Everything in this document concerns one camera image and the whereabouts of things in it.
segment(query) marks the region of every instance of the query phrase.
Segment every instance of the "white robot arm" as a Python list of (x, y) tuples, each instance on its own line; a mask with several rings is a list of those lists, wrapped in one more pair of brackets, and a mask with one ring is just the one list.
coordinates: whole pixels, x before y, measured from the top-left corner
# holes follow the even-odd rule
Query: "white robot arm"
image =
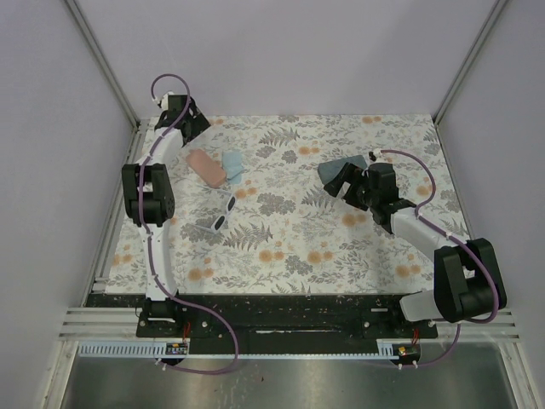
[[(376, 159), (373, 153), (370, 158)], [(464, 242), (417, 216), (416, 205), (399, 197), (392, 164), (377, 162), (365, 170), (345, 164), (324, 189), (337, 197), (344, 183), (350, 188), (343, 200), (370, 210), (375, 223), (433, 261), (433, 290), (410, 294), (400, 301), (408, 321), (458, 322), (505, 307), (507, 296), (492, 244), (485, 239)], [(474, 276), (466, 279), (464, 269), (474, 270)]]
[[(172, 274), (169, 253), (170, 219), (174, 215), (175, 200), (169, 182), (168, 168), (180, 150), (209, 127), (209, 122), (198, 110), (193, 99), (189, 103), (187, 114), (171, 127), (186, 105), (185, 95), (168, 93), (160, 101), (163, 112), (155, 127), (153, 145), (135, 164), (126, 164), (122, 169), (123, 197), (127, 216), (138, 227), (146, 259), (146, 299), (164, 301), (164, 291), (159, 289), (152, 274), (153, 267), (159, 282), (169, 294), (176, 294), (177, 286)], [(138, 180), (144, 171), (145, 192), (144, 220), (151, 230), (149, 234), (142, 226), (138, 210)]]

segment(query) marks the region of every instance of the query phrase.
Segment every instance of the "floral patterned mat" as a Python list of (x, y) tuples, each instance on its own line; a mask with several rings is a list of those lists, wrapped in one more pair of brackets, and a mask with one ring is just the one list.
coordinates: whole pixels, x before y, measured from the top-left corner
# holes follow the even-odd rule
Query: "floral patterned mat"
[[(213, 117), (213, 126), (184, 147), (169, 176), (176, 212), (170, 230), (175, 280), (189, 293), (395, 293), (432, 288), (432, 263), (414, 247), (382, 231), (370, 213), (331, 198), (318, 164), (366, 153), (402, 149), (422, 158), (437, 179), (436, 199), (424, 208), (450, 231), (467, 235), (443, 152), (428, 115), (305, 115)], [(147, 125), (144, 148), (153, 139)], [(238, 149), (244, 174), (225, 185), (238, 198), (217, 234), (189, 222), (210, 224), (206, 190), (184, 158), (202, 148), (215, 160)], [(395, 164), (400, 194), (416, 203), (431, 185), (419, 165)], [(107, 293), (143, 293), (146, 269), (136, 227), (125, 217)]]

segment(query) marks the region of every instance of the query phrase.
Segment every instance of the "pink sponge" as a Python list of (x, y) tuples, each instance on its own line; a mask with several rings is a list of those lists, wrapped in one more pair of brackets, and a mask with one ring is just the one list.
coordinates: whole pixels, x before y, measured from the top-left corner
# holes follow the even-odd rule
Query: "pink sponge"
[(191, 151), (186, 157), (187, 164), (203, 178), (210, 187), (217, 188), (225, 183), (226, 172), (202, 149)]

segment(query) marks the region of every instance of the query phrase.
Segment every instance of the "gray cloth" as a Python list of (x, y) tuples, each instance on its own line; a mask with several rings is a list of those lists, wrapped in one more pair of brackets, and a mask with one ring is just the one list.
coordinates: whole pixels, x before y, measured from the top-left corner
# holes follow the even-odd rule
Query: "gray cloth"
[(349, 164), (355, 164), (362, 169), (367, 168), (367, 163), (362, 155), (332, 160), (330, 162), (325, 162), (318, 165), (318, 175), (320, 176), (320, 181), (322, 181), (323, 184), (332, 181), (333, 178), (339, 174), (346, 162)]

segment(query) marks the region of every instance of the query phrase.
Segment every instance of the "sunglasses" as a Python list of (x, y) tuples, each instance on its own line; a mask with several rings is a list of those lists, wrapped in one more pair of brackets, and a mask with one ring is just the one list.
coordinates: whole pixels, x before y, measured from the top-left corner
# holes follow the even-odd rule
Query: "sunglasses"
[(205, 232), (216, 234), (221, 229), (221, 227), (225, 224), (227, 218), (232, 212), (232, 209), (235, 207), (235, 203), (237, 203), (237, 198), (235, 198), (235, 195), (231, 192), (228, 192), (227, 190), (221, 190), (221, 189), (214, 189), (212, 187), (208, 186), (202, 186), (203, 189), (213, 190), (214, 192), (218, 192), (221, 194), (229, 195), (229, 200), (226, 204), (226, 212), (225, 215), (219, 216), (215, 221), (212, 223), (212, 226), (207, 228), (205, 226), (199, 226), (198, 224), (193, 224), (194, 227), (200, 228), (201, 230), (204, 230)]

